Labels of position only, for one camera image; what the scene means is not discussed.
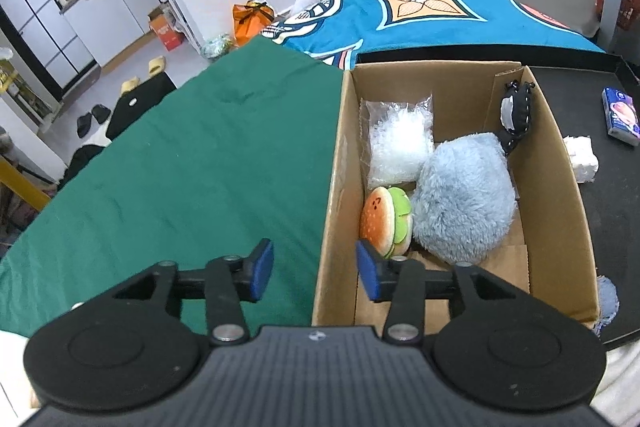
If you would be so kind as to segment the brown cardboard box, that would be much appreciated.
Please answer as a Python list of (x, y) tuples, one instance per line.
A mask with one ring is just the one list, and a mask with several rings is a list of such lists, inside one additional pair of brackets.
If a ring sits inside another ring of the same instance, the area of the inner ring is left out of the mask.
[(600, 312), (586, 212), (533, 72), (410, 61), (345, 72), (312, 324), (382, 326), (356, 261), (384, 256), (498, 275), (582, 325)]

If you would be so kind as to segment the black white plush keychain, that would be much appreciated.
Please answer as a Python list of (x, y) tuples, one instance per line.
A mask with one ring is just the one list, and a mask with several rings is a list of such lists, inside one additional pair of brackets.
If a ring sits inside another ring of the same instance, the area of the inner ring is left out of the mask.
[(513, 80), (506, 84), (500, 102), (501, 128), (497, 138), (503, 152), (509, 156), (532, 127), (533, 91), (535, 83)]

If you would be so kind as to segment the green cloth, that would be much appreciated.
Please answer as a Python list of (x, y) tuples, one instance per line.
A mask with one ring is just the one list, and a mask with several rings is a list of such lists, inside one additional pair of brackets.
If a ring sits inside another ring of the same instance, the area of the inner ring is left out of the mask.
[(1, 262), (1, 326), (32, 335), (156, 262), (270, 239), (248, 326), (311, 321), (342, 72), (256, 38), (167, 95), (58, 192)]

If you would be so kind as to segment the clear bag white filling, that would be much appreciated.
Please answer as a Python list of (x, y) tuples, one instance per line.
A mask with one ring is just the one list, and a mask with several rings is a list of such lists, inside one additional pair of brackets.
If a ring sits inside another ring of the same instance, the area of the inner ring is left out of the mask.
[(416, 182), (435, 148), (432, 98), (416, 103), (361, 100), (359, 118), (367, 190)]

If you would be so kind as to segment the blue patterned blanket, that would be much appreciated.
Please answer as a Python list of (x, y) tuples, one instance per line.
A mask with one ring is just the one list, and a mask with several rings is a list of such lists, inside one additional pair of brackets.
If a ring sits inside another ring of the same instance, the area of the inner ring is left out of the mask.
[(600, 54), (579, 32), (516, 0), (320, 0), (262, 30), (339, 69), (361, 54), (443, 46), (525, 46)]

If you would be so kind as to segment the black shallow tray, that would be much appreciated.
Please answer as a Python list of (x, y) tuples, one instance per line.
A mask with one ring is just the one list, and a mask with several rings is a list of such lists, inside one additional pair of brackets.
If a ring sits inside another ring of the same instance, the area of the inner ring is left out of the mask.
[(588, 135), (599, 159), (596, 181), (581, 190), (598, 272), (616, 286), (620, 309), (605, 326), (608, 350), (639, 338), (639, 150), (606, 133), (602, 90), (639, 101), (639, 78), (621, 57), (603, 52), (518, 44), (458, 44), (364, 52), (359, 64), (422, 61), (512, 61), (532, 69), (561, 133)]

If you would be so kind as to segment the black slipper pair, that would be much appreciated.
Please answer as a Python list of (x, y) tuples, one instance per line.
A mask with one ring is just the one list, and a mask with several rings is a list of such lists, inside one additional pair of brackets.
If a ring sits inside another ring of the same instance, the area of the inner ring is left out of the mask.
[(91, 129), (93, 121), (96, 121), (98, 124), (104, 124), (104, 122), (110, 118), (111, 113), (111, 109), (102, 104), (96, 104), (88, 113), (78, 117), (76, 120), (76, 132), (78, 138), (85, 138)]

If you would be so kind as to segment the orange gift bag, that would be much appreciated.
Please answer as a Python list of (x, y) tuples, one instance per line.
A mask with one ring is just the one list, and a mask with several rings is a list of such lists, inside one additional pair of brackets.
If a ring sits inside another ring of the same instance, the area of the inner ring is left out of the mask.
[(238, 46), (245, 46), (250, 39), (274, 21), (272, 7), (265, 1), (248, 0), (232, 8), (233, 38)]

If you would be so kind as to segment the blue tissue pack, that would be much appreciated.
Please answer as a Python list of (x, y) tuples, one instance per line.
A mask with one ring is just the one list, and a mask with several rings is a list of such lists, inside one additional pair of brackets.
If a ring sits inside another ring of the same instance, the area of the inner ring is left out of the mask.
[(640, 130), (634, 99), (624, 91), (605, 87), (602, 104), (608, 135), (628, 145), (638, 146)]

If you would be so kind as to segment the white fluffy cloth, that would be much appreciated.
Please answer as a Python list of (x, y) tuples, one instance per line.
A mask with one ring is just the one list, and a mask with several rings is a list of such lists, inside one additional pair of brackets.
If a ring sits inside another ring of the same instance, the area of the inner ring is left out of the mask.
[(599, 161), (593, 153), (590, 136), (564, 136), (563, 142), (576, 182), (592, 182), (599, 170)]

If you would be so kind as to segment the orange cardboard carton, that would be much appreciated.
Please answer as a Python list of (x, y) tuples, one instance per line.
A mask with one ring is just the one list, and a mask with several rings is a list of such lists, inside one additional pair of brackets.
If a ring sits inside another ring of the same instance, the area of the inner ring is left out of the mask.
[(164, 48), (171, 52), (177, 49), (186, 40), (182, 32), (178, 31), (171, 23), (172, 18), (168, 16), (161, 6), (149, 12), (149, 26)]

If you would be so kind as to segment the black chair with logo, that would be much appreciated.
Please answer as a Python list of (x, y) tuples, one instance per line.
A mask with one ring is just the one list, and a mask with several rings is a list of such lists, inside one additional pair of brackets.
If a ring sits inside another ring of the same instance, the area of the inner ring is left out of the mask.
[(149, 109), (160, 104), (176, 86), (166, 74), (160, 72), (123, 94), (117, 101), (105, 136), (114, 141), (122, 132), (141, 118)]

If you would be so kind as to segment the grey pink plush toy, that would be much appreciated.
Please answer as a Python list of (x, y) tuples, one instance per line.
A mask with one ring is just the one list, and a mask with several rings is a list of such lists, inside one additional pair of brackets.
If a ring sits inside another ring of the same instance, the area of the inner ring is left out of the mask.
[(508, 235), (515, 188), (497, 135), (442, 142), (423, 166), (411, 196), (413, 239), (448, 263), (477, 265)]

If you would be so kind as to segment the hamburger plush toy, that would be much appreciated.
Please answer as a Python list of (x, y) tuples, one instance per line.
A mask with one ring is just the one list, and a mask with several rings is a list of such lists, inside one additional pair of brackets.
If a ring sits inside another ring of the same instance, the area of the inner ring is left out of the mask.
[(369, 194), (360, 215), (359, 238), (368, 241), (384, 258), (408, 253), (412, 210), (402, 188), (379, 186)]

